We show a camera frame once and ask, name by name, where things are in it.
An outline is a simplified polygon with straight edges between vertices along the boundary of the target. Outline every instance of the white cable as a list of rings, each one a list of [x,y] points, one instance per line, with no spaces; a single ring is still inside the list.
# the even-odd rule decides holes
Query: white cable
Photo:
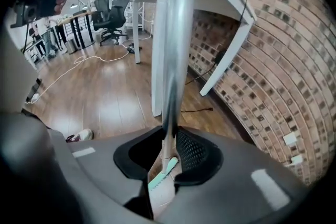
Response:
[[[145,22],[149,22],[149,23],[152,23],[153,21],[152,20],[146,20],[145,18],[143,18],[140,14],[139,16],[141,17],[141,19],[143,19]]]
[[[150,33],[150,36],[149,37],[146,37],[146,38],[139,38],[139,40],[146,40],[146,39],[149,39],[149,38],[151,38],[151,36],[152,36],[152,26],[151,26],[151,33]],[[130,39],[126,39],[121,45],[124,47],[124,48],[126,48],[127,49],[127,47],[124,45],[124,43],[126,42],[126,41],[128,41],[128,40],[134,40],[133,38],[130,38]],[[117,60],[120,60],[120,59],[122,59],[122,58],[124,58],[127,54],[129,54],[129,52],[127,51],[127,53],[124,55],[124,56],[122,56],[122,57],[120,57],[120,58],[117,58],[117,59],[112,59],[112,60],[104,60],[104,59],[102,59],[101,57],[99,57],[99,56],[96,56],[96,55],[93,55],[93,56],[90,56],[90,57],[88,57],[88,58],[85,58],[84,56],[81,56],[81,57],[79,57],[79,58],[77,58],[75,61],[74,61],[74,67],[72,67],[72,68],[70,68],[67,72],[65,72],[64,74],[62,74],[62,75],[60,75],[47,89],[45,89],[44,90],[44,92],[43,93],[41,93],[40,94],[40,96],[35,100],[35,101],[32,101],[32,102],[26,102],[26,104],[35,104],[40,98],[41,98],[41,96],[43,95],[43,94],[45,94],[45,92],[51,87],[51,86],[53,86],[61,77],[63,77],[63,76],[65,76],[68,72],[70,72],[70,71],[72,71],[72,70],[74,70],[76,67],[78,67],[81,63],[83,63],[83,62],[85,62],[86,60],[89,60],[90,58],[98,58],[98,59],[100,59],[100,60],[102,60],[103,62],[113,62],[113,61],[117,61]]]

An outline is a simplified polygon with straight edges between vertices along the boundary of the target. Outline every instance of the sneaker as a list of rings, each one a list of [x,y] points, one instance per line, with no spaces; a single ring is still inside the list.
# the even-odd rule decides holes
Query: sneaker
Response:
[[[56,55],[51,55],[51,54],[49,54],[48,56],[47,56],[47,59],[48,60],[52,60],[52,59],[54,59],[56,57]]]
[[[79,141],[85,141],[85,140],[92,140],[93,139],[93,131],[91,129],[84,129],[81,130],[79,133],[76,135],[70,135],[68,136],[65,141],[67,143],[71,142],[79,142]]]

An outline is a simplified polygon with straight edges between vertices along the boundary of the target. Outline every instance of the shoe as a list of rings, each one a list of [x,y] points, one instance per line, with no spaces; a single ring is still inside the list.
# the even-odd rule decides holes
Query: shoe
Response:
[[[49,54],[49,55],[47,56],[47,59],[48,59],[48,60],[52,60],[52,59],[55,58],[55,57],[56,57],[56,55],[50,55],[50,54]]]
[[[58,48],[57,48],[55,45],[52,45],[52,46],[51,46],[51,49],[52,49],[54,52],[57,52],[57,51],[58,51]]]
[[[76,135],[70,135],[68,136],[65,141],[67,143],[71,142],[79,142],[79,141],[85,141],[85,140],[92,140],[93,139],[93,131],[91,129],[84,129],[81,130],[79,133]]]

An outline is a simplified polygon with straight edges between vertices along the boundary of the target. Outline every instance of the trash bin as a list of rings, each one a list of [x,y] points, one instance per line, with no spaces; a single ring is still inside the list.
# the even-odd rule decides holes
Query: trash bin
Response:
[[[69,54],[72,54],[77,50],[77,47],[76,47],[76,44],[73,38],[70,39],[68,42],[66,42],[65,46],[67,47]]]
[[[102,31],[95,31],[95,32],[94,32],[94,35],[95,35],[95,41],[96,41],[97,44],[100,44],[100,42],[101,42],[101,32],[102,32]]]

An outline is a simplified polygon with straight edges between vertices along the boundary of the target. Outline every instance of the table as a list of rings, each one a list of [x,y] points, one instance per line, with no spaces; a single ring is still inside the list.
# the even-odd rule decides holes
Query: table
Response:
[[[80,32],[80,28],[79,28],[79,23],[78,23],[78,18],[81,18],[81,17],[85,17],[86,18],[86,23],[87,23],[87,26],[88,26],[88,30],[89,30],[89,36],[90,36],[90,40],[91,42],[94,42],[93,40],[93,37],[92,37],[92,32],[91,32],[91,28],[90,28],[90,20],[89,20],[89,15],[91,15],[92,13],[94,12],[85,12],[85,13],[81,13],[81,14],[77,14],[75,16],[72,16],[72,17],[69,17],[63,21],[61,21],[60,23],[58,23],[57,26],[61,26],[61,25],[65,25],[65,24],[68,24],[70,23],[71,25],[71,30],[73,32],[73,36],[75,38],[75,41],[77,43],[77,46],[78,47],[82,47],[83,49],[85,48],[85,43],[83,41],[83,37],[82,37],[82,34]],[[76,24],[76,27],[77,27],[77,30],[78,30],[78,37],[76,35],[76,30],[75,30],[75,25],[74,25],[74,21],[75,21],[75,24]]]
[[[246,0],[195,0],[194,8],[208,12],[222,14],[236,20],[242,16],[242,23],[229,45],[224,57],[208,79],[207,83],[200,91],[201,95],[206,95],[208,91],[221,78],[225,69],[232,62],[234,56],[238,53],[241,45],[246,39],[251,26],[257,20],[253,8]],[[138,37],[138,5],[139,2],[156,3],[153,49],[152,49],[152,113],[158,116],[162,111],[163,104],[163,51],[166,38],[166,14],[167,0],[133,0],[133,38],[135,62],[140,63],[139,37]]]
[[[40,42],[44,42],[43,41],[43,39],[41,38],[41,39],[39,39],[38,41],[36,41],[36,42],[30,42],[29,44],[27,44],[27,46],[26,46],[26,50],[25,50],[25,53],[24,53],[24,55],[25,55],[25,57],[26,57],[26,59],[27,59],[27,61],[36,69],[36,65],[35,65],[35,63],[34,63],[34,61],[32,60],[32,57],[30,56],[30,54],[29,54],[29,52],[32,50],[32,49],[34,49],[35,47],[36,47],[36,45],[37,44],[39,44]]]

